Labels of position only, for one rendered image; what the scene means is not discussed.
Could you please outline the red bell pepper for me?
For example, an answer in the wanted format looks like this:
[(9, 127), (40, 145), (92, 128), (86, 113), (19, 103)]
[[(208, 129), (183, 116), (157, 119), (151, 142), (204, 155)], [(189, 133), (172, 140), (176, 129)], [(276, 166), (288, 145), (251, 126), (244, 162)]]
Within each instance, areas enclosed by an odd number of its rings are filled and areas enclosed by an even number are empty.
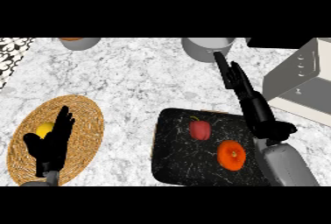
[(211, 125), (207, 121), (201, 120), (197, 116), (191, 117), (189, 122), (191, 137), (197, 140), (208, 140), (211, 136)]

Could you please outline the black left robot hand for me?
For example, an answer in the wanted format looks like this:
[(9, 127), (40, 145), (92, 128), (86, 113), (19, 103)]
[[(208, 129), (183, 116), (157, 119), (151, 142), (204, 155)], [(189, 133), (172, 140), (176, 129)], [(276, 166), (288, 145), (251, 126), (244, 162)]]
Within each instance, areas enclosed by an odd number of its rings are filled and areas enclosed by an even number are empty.
[(68, 153), (68, 139), (71, 136), (75, 118), (64, 106), (52, 131), (44, 138), (34, 133), (24, 135), (25, 146), (30, 155), (36, 158), (36, 176), (43, 178), (50, 171), (59, 172), (65, 165)]

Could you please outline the grey pot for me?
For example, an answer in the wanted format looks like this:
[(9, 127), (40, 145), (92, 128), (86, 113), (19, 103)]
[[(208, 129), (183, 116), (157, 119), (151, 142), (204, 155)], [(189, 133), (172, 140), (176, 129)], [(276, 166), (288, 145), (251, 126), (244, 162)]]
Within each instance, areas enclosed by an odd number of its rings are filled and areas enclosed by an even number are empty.
[(214, 52), (226, 55), (231, 51), (235, 38), (182, 38), (183, 51), (200, 62), (214, 62)]

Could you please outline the yellow squash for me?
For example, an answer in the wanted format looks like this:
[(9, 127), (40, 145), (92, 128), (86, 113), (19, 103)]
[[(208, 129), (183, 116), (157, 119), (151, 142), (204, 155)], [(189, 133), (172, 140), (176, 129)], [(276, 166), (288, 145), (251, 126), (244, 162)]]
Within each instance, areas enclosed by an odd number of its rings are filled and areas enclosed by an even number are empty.
[(42, 123), (40, 126), (39, 126), (37, 129), (36, 129), (36, 134), (37, 134), (42, 138), (44, 138), (46, 135), (47, 135), (47, 133), (52, 131), (53, 127), (55, 127), (55, 124), (53, 124), (52, 122), (44, 122), (44, 123)]

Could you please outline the grey boxy appliance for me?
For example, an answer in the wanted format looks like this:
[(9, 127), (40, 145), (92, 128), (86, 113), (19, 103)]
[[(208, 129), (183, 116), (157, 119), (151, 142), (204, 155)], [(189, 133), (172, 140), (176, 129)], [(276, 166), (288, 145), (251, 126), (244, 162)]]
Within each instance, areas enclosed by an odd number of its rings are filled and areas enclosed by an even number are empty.
[(263, 98), (331, 127), (331, 38), (313, 38), (263, 77)]

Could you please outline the black marbled tray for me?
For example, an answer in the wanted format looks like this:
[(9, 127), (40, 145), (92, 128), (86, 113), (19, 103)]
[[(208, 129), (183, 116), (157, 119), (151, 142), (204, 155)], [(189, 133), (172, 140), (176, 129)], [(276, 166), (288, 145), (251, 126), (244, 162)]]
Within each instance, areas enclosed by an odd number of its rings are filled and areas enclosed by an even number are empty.
[[(207, 140), (194, 139), (189, 124), (197, 117), (211, 125)], [(245, 151), (240, 171), (226, 170), (217, 161), (223, 140), (237, 141)], [(182, 108), (160, 112), (151, 158), (154, 178), (180, 186), (269, 186), (254, 158), (254, 136), (241, 115)]]

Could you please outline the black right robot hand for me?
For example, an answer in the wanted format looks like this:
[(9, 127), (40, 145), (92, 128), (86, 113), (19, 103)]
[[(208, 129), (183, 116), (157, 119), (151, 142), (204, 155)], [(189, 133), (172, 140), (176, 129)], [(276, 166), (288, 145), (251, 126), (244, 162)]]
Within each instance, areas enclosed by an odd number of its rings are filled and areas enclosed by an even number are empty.
[(290, 122), (275, 120), (266, 99), (254, 90), (245, 72), (237, 62), (228, 62), (220, 52), (213, 53), (214, 61), (222, 73), (226, 89), (232, 89), (238, 97), (247, 127), (257, 139), (265, 139), (268, 145), (279, 144), (297, 132)]

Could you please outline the orange round pumpkin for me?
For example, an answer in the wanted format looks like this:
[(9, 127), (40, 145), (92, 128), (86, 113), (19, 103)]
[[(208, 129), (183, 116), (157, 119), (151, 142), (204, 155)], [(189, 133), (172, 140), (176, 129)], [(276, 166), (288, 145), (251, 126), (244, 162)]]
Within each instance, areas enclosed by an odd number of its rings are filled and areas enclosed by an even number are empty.
[(237, 172), (244, 168), (245, 149), (234, 140), (225, 140), (217, 147), (217, 162), (220, 166)]

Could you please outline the black and white patterned cloth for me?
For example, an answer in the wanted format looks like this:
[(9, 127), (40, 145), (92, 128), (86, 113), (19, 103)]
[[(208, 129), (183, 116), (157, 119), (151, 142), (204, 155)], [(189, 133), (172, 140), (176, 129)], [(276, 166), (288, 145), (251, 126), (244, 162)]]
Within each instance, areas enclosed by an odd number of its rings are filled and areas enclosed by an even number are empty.
[(34, 41), (34, 38), (0, 38), (0, 89), (9, 82)]

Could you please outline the round woven wicker placemat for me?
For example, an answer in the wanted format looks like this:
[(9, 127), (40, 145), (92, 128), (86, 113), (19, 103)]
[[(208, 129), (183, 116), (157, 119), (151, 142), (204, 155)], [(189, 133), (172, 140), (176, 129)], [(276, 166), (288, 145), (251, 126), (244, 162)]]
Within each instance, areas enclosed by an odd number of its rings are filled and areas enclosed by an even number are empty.
[(43, 181), (36, 176), (37, 160), (28, 154), (24, 134), (36, 132), (43, 123), (58, 118), (62, 106), (75, 118), (67, 146), (67, 162), (59, 172), (59, 184), (64, 185), (84, 171), (96, 156), (104, 137), (104, 115), (99, 105), (83, 95), (68, 94), (46, 101), (21, 122), (8, 147), (6, 166), (10, 178), (21, 186), (30, 181)]

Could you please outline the dark flat object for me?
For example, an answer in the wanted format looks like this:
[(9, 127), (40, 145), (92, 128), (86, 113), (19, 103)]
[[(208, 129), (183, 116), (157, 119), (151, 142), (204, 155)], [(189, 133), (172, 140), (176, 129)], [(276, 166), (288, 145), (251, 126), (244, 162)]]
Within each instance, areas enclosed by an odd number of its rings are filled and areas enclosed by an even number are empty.
[(247, 38), (247, 46), (254, 48), (278, 48), (278, 49), (316, 49), (318, 43), (315, 38), (276, 38), (260, 37)]

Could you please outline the grey bowl with orange content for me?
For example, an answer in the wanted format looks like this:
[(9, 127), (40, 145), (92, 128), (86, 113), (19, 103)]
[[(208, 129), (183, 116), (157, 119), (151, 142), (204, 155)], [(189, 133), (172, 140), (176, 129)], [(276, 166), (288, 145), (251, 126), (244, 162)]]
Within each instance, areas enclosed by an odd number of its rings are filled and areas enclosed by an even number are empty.
[(101, 38), (62, 38), (59, 41), (68, 50), (84, 51), (99, 43)]

